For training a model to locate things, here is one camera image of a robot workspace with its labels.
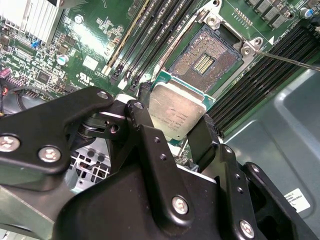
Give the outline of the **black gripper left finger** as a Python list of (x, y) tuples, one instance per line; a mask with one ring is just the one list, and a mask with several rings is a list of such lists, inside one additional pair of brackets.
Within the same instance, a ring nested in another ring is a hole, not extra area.
[(87, 87), (4, 117), (0, 121), (0, 183), (49, 191), (63, 181), (80, 125), (97, 115), (105, 127), (88, 138), (106, 138), (121, 149), (111, 160), (110, 182), (139, 163), (151, 215), (160, 227), (189, 227), (195, 213), (163, 132), (136, 100), (115, 103), (98, 87)]

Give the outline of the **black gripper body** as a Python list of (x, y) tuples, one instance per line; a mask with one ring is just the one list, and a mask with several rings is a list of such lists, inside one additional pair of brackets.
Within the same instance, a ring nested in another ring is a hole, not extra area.
[[(180, 166), (195, 219), (181, 240), (232, 240), (234, 233), (218, 198), (218, 185)], [(71, 198), (53, 227), (54, 240), (168, 240), (153, 219), (140, 167), (126, 167)]]

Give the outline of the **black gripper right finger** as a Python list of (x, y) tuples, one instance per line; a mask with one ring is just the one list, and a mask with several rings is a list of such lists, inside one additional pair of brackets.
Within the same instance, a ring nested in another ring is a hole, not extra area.
[(239, 164), (205, 114), (187, 134), (192, 158), (218, 184), (219, 229), (227, 240), (306, 240), (308, 226), (256, 164)]

